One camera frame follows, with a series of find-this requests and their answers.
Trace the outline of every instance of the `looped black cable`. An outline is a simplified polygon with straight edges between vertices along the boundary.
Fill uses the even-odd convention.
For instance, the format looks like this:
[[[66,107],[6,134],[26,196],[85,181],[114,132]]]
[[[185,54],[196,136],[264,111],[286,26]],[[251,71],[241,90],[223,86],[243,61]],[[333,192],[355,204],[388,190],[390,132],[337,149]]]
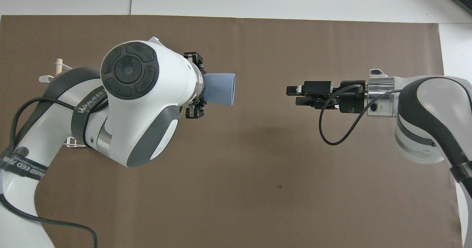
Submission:
[[[355,85],[349,85],[347,87],[344,87],[344,88],[341,88],[340,90],[337,90],[335,93],[331,94],[329,96],[329,98],[326,100],[325,104],[323,105],[322,107],[322,110],[320,112],[320,120],[318,121],[318,128],[320,130],[320,135],[323,139],[323,141],[326,143],[326,144],[330,144],[332,146],[336,146],[338,144],[341,144],[342,142],[344,142],[344,140],[347,139],[347,137],[351,134],[352,130],[354,129],[354,127],[357,125],[357,123],[359,123],[359,121],[361,120],[362,116],[364,115],[365,112],[367,112],[367,110],[375,103],[377,102],[381,97],[384,97],[385,95],[389,95],[389,94],[393,94],[393,93],[398,93],[400,92],[401,90],[391,90],[391,91],[388,91],[386,93],[383,93],[383,94],[380,94],[379,96],[375,97],[371,102],[369,102],[365,107],[364,109],[362,109],[362,111],[359,113],[359,116],[357,116],[356,120],[354,121],[354,123],[352,124],[352,126],[349,128],[349,130],[346,132],[346,134],[341,138],[339,139],[337,142],[330,142],[326,139],[326,137],[323,135],[323,130],[322,130],[322,118],[323,118],[323,113],[326,109],[326,107],[329,105],[329,103],[331,102],[332,99],[336,98],[336,96],[338,94],[340,94],[341,92],[345,92],[347,90],[350,90],[352,88],[360,88],[362,87],[362,85],[360,84],[355,84]]]
[[[11,152],[13,152],[13,150],[15,149],[15,147],[17,145],[16,144],[16,135],[17,135],[18,119],[20,118],[20,115],[22,114],[22,112],[29,105],[31,105],[35,102],[52,102],[52,103],[61,105],[63,107],[69,108],[71,110],[74,110],[74,108],[75,108],[74,106],[68,104],[67,102],[63,102],[63,101],[60,101],[58,99],[47,98],[47,97],[37,97],[37,98],[33,98],[33,99],[25,102],[17,110],[17,112],[15,113],[15,116],[13,117],[13,121],[11,123],[10,144],[8,145],[8,150],[10,150]],[[27,219],[27,220],[37,221],[39,223],[48,223],[48,224],[53,224],[53,225],[59,225],[59,226],[68,226],[68,227],[73,227],[73,228],[81,228],[83,230],[86,230],[86,231],[90,232],[92,237],[93,237],[93,247],[94,248],[98,247],[97,234],[95,233],[95,231],[93,231],[91,228],[89,228],[87,226],[83,226],[83,225],[76,224],[76,223],[70,223],[70,222],[66,222],[66,221],[57,221],[57,220],[41,218],[41,217],[38,217],[38,216],[33,216],[31,214],[28,214],[28,213],[26,213],[24,211],[21,211],[21,210],[17,209],[16,207],[14,207],[12,204],[10,204],[10,202],[7,201],[7,199],[5,198],[5,196],[3,194],[0,194],[0,203],[2,203],[2,205],[5,206],[5,208],[7,210],[9,210],[10,212],[16,214],[17,216],[19,216],[21,218]]]

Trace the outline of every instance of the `brown mat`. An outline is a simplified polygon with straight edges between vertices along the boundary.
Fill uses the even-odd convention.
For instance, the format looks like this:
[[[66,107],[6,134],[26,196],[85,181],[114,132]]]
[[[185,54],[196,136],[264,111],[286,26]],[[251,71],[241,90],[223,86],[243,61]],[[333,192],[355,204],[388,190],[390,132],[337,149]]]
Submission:
[[[23,102],[54,61],[100,68],[119,43],[160,38],[196,51],[207,72],[236,73],[233,107],[180,121],[158,160],[128,169],[90,149],[62,148],[37,189],[41,216],[94,228],[99,247],[455,248],[460,224],[445,163],[398,152],[391,118],[364,118],[346,142],[324,144],[319,111],[287,85],[367,79],[371,68],[442,74],[437,24],[171,16],[3,16],[1,147]],[[335,140],[355,116],[327,111]],[[88,233],[45,226],[57,247]]]

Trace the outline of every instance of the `round button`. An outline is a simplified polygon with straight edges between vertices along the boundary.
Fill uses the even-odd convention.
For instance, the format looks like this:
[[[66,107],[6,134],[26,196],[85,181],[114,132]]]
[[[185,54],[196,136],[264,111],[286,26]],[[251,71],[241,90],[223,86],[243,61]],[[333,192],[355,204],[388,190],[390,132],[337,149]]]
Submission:
[[[129,84],[139,79],[142,67],[140,62],[131,56],[121,58],[115,66],[115,75],[119,81]]]

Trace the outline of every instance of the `velcro strap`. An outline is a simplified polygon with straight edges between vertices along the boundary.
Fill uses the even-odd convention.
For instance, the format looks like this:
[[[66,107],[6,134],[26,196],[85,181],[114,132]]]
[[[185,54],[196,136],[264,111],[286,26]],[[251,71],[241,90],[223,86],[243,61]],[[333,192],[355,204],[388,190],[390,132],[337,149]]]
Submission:
[[[86,129],[90,113],[93,108],[99,105],[107,97],[107,92],[100,86],[90,92],[74,109],[70,130],[72,136],[82,144],[90,147],[86,142]]]
[[[457,182],[462,182],[465,179],[472,178],[472,162],[461,163],[454,165],[450,169],[452,176]]]
[[[2,158],[0,168],[22,177],[28,177],[39,181],[48,169],[47,166],[20,156],[8,149],[2,151],[0,157]]]

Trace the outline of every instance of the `black strap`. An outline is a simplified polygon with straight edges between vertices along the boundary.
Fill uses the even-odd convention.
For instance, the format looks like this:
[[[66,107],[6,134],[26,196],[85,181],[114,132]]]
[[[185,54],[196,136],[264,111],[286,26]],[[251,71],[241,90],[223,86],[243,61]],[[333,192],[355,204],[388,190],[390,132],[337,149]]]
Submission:
[[[451,167],[450,171],[457,182],[462,182],[465,179],[472,178],[472,162],[468,161],[454,165]]]
[[[87,122],[91,111],[107,97],[107,92],[100,86],[90,92],[74,109],[70,130],[72,136],[82,144],[90,147],[86,142]]]
[[[22,177],[28,177],[40,181],[48,169],[47,166],[20,156],[8,149],[2,151],[0,157],[2,158],[0,168]]]

